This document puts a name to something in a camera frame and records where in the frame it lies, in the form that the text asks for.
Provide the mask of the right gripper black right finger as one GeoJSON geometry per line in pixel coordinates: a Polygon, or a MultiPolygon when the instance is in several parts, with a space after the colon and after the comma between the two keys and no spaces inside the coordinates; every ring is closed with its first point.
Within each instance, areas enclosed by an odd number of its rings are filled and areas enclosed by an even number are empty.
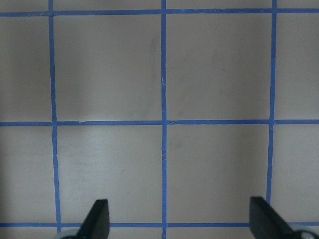
{"type": "Polygon", "coordinates": [[[260,196],[250,198],[249,225],[255,239],[294,239],[294,230],[260,196]]]}

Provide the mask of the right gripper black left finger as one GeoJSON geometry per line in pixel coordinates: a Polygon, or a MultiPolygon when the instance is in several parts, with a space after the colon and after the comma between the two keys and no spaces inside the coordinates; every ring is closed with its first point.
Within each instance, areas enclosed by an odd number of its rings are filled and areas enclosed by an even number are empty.
{"type": "Polygon", "coordinates": [[[96,200],[80,227],[78,239],[107,239],[110,232],[109,205],[107,199],[96,200]]]}

